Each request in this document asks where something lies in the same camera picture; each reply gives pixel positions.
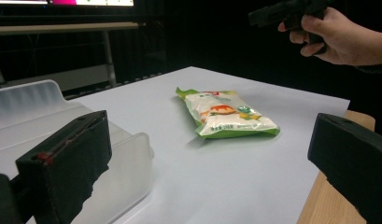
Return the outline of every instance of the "plastic box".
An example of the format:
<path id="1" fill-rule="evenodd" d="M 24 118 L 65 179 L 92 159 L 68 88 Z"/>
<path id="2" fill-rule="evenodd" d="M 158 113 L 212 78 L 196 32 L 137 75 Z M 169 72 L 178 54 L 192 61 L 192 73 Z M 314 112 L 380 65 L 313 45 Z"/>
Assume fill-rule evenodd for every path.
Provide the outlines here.
<path id="1" fill-rule="evenodd" d="M 0 89 L 0 173 L 18 174 L 15 160 L 66 123 L 92 112 L 67 102 L 52 80 Z M 145 133 L 131 135 L 109 122 L 109 170 L 72 223 L 112 223 L 142 201 L 152 187 L 153 150 Z"/>

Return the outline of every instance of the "white surface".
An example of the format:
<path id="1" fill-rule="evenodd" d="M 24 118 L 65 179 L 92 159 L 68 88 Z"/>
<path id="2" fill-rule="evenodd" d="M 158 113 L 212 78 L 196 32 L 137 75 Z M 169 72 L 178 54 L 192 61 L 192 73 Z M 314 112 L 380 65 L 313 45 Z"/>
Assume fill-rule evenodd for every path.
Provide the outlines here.
<path id="1" fill-rule="evenodd" d="M 203 140 L 182 90 L 237 91 L 281 128 Z M 130 133 L 147 133 L 155 151 L 146 200 L 116 223 L 296 223 L 317 176 L 307 150 L 318 113 L 343 117 L 349 101 L 198 69 L 143 80 L 74 100 Z"/>
<path id="2" fill-rule="evenodd" d="M 18 157 L 72 119 L 91 112 L 80 103 L 67 102 L 53 81 L 0 89 L 0 173 L 9 178 L 16 176 Z M 109 134 L 109 169 L 94 183 L 92 196 L 83 204 L 74 224 L 111 223 L 142 201 L 152 187 L 149 137 L 145 133 L 131 135 L 112 122 Z"/>

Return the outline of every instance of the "black handheld device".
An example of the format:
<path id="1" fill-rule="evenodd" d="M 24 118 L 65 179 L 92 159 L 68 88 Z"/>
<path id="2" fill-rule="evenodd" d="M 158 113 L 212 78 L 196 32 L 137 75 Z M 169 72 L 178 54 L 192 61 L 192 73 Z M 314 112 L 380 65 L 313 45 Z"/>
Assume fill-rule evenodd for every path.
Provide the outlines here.
<path id="1" fill-rule="evenodd" d="M 332 0 L 285 0 L 269 7 L 263 7 L 248 13 L 250 25 L 263 27 L 272 23 L 284 22 L 288 30 L 302 30 L 301 18 L 304 14 L 319 19 L 324 18 L 324 9 Z M 309 44 L 321 43 L 321 36 L 309 34 Z M 316 54 L 325 52 L 322 48 Z"/>

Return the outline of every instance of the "snack bag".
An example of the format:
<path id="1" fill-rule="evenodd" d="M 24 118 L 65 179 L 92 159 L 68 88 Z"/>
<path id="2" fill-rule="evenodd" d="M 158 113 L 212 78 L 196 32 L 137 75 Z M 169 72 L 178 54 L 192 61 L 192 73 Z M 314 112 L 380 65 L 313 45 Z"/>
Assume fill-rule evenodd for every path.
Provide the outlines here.
<path id="1" fill-rule="evenodd" d="M 203 138 L 229 138 L 255 133 L 277 135 L 280 128 L 247 105 L 236 91 L 182 91 L 181 97 Z"/>

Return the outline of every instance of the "black object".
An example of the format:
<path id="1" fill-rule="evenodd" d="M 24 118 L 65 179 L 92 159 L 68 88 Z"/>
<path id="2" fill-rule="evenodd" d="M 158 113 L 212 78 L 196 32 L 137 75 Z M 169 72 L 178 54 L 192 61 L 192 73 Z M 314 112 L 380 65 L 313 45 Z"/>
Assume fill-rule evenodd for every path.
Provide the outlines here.
<path id="1" fill-rule="evenodd" d="M 38 224 L 70 223 L 92 196 L 92 185 L 111 156 L 106 111 L 72 120 L 16 160 L 19 175 L 10 183 L 0 175 L 0 194 L 7 195 L 0 199 L 0 216 L 18 209 L 23 223 L 31 216 Z M 5 205 L 12 198 L 15 202 Z"/>
<path id="2" fill-rule="evenodd" d="M 368 224 L 382 224 L 382 136 L 318 114 L 307 157 Z"/>
<path id="3" fill-rule="evenodd" d="M 302 30 L 301 19 L 304 14 L 319 19 L 324 18 L 324 9 L 332 0 L 286 0 L 273 6 L 263 7 L 248 13 L 250 25 L 263 27 L 283 21 L 287 30 Z M 309 44 L 324 42 L 321 36 L 309 34 Z M 316 54 L 325 52 L 322 48 Z"/>

